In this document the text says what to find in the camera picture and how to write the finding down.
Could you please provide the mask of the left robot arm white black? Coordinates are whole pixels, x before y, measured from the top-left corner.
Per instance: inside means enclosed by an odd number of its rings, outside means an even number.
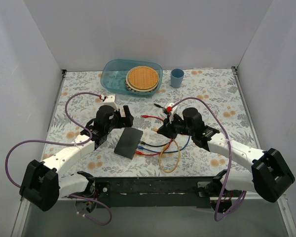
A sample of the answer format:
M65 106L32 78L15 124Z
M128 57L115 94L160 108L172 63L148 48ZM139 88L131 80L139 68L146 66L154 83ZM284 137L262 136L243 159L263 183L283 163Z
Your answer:
M42 211L49 210L58 200L71 194L93 197L95 177L85 171L65 177L64 174L82 157L99 148L116 128L132 127L133 116L129 107L125 115L109 105L103 105L69 147L63 148L44 161L31 161L20 187L19 194Z

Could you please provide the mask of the black network switch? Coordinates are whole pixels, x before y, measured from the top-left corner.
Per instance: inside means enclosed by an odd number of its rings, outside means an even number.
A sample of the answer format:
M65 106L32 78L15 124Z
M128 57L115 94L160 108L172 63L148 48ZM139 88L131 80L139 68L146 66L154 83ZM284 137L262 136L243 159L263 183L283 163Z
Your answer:
M128 159L133 159L142 135L143 131L141 130L132 127L125 128L116 145L114 153Z

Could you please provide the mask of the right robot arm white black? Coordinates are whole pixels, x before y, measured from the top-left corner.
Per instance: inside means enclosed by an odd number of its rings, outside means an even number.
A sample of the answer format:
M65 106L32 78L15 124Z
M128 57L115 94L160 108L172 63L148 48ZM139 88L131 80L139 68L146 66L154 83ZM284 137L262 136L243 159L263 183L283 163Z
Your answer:
M219 196L230 191L249 191L259 194L268 202L275 202L294 182L295 177L281 153L271 148L268 151L249 147L237 141L228 140L217 129L205 125L201 114L194 107L183 110L179 116L175 108L163 109L167 118L157 130L167 138L177 135L189 136L199 148L231 158L243 166L248 173L237 174L223 170L216 175L203 191Z

